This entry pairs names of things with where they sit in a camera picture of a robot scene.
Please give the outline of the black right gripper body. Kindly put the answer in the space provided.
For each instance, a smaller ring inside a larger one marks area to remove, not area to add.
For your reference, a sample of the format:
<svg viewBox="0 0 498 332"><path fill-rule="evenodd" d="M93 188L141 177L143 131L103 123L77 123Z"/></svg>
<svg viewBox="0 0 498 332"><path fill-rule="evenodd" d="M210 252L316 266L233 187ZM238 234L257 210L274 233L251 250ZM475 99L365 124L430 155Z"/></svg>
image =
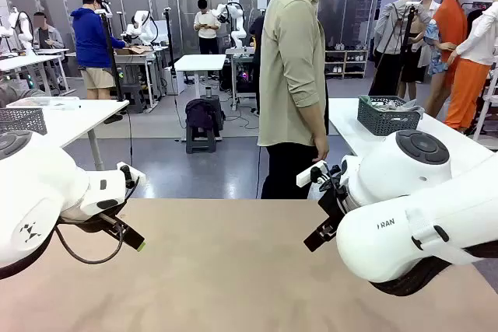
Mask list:
<svg viewBox="0 0 498 332"><path fill-rule="evenodd" d="M318 201L319 206L328 215L328 218L317 228L317 233L322 239L333 239L339 223L346 214L344 200L347 197L344 187L328 189Z"/></svg>

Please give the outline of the person's right hand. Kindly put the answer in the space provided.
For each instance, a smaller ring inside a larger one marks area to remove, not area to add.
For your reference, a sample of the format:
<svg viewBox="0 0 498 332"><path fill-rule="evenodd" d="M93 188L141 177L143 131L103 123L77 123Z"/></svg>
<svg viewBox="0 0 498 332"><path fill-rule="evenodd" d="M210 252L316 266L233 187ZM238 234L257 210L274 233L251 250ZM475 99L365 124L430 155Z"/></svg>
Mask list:
<svg viewBox="0 0 498 332"><path fill-rule="evenodd" d="M314 145L317 149L317 156L314 158L315 162L325 161L329 153L329 144L327 135L317 135L314 137Z"/></svg>

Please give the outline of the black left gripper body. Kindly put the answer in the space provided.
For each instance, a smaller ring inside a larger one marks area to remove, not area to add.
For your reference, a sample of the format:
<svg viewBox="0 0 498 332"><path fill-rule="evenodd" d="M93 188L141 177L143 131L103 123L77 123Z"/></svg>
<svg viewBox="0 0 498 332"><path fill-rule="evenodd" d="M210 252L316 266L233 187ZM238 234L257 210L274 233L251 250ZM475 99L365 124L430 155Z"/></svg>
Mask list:
<svg viewBox="0 0 498 332"><path fill-rule="evenodd" d="M119 231L125 233L125 224L116 216L119 211L119 209L107 209L90 216L81 209L68 209L61 213L57 223L75 225L87 233L104 231L111 236L118 236Z"/></svg>

